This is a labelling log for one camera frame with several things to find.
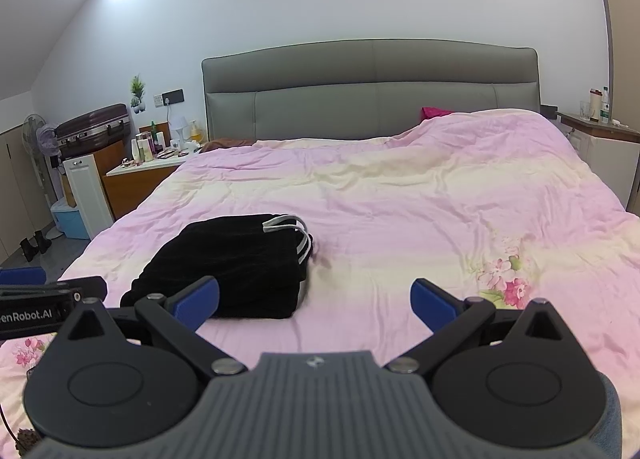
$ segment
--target blue storage box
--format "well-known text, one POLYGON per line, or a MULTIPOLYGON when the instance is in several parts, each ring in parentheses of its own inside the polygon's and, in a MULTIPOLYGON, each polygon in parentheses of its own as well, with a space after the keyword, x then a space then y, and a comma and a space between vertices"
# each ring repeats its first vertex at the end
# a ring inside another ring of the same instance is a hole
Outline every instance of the blue storage box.
POLYGON ((78 207, 70 207, 63 197, 51 207, 51 214, 56 220, 58 230, 64 232, 69 239, 88 239, 78 207))

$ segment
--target white drawstring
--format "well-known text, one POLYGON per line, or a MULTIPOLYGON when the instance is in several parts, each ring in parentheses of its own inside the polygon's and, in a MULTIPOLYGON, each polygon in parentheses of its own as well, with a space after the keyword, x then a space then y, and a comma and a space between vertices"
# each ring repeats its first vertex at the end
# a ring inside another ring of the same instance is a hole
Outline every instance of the white drawstring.
POLYGON ((277 232, 279 230, 285 230, 288 228, 297 230, 303 235, 302 242, 296 248, 296 253, 299 257, 298 264, 302 264, 302 262, 306 259, 306 256, 308 256, 309 251, 311 251, 311 238, 309 237, 305 222, 300 217, 295 215, 280 215, 262 223, 262 230, 264 231, 264 233, 277 232), (300 228, 297 224, 278 224, 280 222, 289 220, 294 220, 296 221, 296 223, 302 224, 303 227, 300 228), (306 250, 303 255, 300 256, 300 251, 302 251, 305 246, 306 250))

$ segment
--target floor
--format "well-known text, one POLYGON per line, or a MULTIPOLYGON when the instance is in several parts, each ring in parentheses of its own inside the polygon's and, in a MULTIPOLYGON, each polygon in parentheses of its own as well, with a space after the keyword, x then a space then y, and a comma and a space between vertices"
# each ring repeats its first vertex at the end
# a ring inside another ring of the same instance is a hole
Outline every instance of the floor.
POLYGON ((33 261, 27 262, 21 249, 6 259, 1 267, 41 266, 47 272, 47 282, 54 282, 60 278, 65 270, 75 261, 89 245, 88 239, 67 239, 60 235, 51 241, 51 246, 44 255, 38 253, 33 261))

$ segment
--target pink flower pattern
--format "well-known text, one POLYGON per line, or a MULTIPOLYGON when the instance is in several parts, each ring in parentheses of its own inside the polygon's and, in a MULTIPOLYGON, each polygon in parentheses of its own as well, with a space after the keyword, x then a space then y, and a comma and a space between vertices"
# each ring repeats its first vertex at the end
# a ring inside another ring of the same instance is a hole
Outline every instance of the pink flower pattern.
POLYGON ((46 349, 44 341, 39 338, 27 338, 24 341, 24 346, 18 344, 14 351, 15 362, 23 368, 33 367, 40 358, 44 350, 46 349))
POLYGON ((529 301, 528 288, 529 286, 522 279, 507 282, 504 291, 504 303, 506 305, 512 305, 517 309, 524 309, 529 301))
POLYGON ((505 248, 505 259, 484 261, 475 269, 480 295, 498 308, 524 309, 529 302, 528 261, 521 257, 521 248, 517 246, 505 248))

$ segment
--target pink pillow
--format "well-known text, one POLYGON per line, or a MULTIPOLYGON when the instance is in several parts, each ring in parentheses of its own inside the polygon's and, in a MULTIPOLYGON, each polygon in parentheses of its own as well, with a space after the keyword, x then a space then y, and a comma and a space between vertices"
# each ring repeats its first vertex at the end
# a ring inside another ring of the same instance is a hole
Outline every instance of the pink pillow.
POLYGON ((446 111, 444 109, 438 109, 437 107, 423 107, 422 108, 422 119, 430 120, 431 118, 436 118, 437 116, 446 116, 455 111, 446 111))

